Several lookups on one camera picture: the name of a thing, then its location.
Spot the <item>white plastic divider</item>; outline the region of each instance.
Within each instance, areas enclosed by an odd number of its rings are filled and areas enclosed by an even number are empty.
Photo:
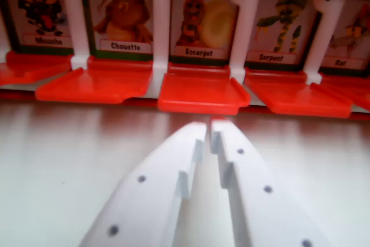
[[[71,59],[72,69],[87,68],[87,59],[90,56],[87,31],[85,25],[82,0],[64,0],[69,32],[73,45],[74,56]]]
[[[147,98],[158,98],[168,68],[171,0],[153,0],[153,77]]]
[[[236,247],[329,247],[306,212],[276,180],[265,161],[230,121],[214,120],[211,152],[228,190]]]
[[[239,5],[238,20],[236,21],[234,40],[230,54],[231,78],[243,84],[245,78],[245,59],[253,31],[254,18],[259,0],[231,0]]]
[[[330,39],[341,15],[345,0],[313,0],[315,8],[323,13],[311,44],[303,71],[307,75],[307,84],[321,82],[319,68],[323,62]]]
[[[0,11],[0,63],[6,62],[6,53],[11,50],[8,33],[6,32],[2,13]]]
[[[80,247],[170,247],[181,201],[190,198],[207,126],[188,124],[116,187]]]

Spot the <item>green card border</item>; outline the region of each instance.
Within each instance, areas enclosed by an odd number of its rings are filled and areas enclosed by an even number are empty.
[[[73,54],[73,48],[70,47],[49,47],[49,46],[27,46],[21,45],[16,26],[12,17],[12,13],[9,7],[8,0],[0,0],[0,8],[3,15],[3,21],[8,33],[10,46],[18,53],[27,54],[49,54],[49,55],[61,55],[68,56]]]
[[[137,60],[137,61],[150,61],[153,59],[153,54],[149,53],[132,53],[132,52],[120,52],[120,51],[108,51],[98,50],[95,45],[95,37],[93,30],[93,22],[90,13],[90,1],[82,0],[83,12],[85,16],[86,31],[88,38],[88,46],[90,48],[90,54],[96,58],[107,58],[117,60]]]

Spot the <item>red plastic tray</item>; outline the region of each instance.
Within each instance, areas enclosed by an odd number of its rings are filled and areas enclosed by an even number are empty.
[[[350,76],[323,75],[320,86],[331,94],[339,94],[353,101],[354,104],[370,110],[370,79]]]
[[[236,115],[250,96],[229,67],[169,66],[162,83],[158,108],[171,112]]]
[[[275,113],[341,118],[351,114],[351,100],[328,93],[318,84],[307,85],[303,72],[247,69],[245,83]]]
[[[72,56],[21,54],[10,51],[0,64],[0,86],[26,84],[68,72]]]
[[[120,104],[146,94],[151,81],[151,61],[96,60],[36,90],[42,101]]]

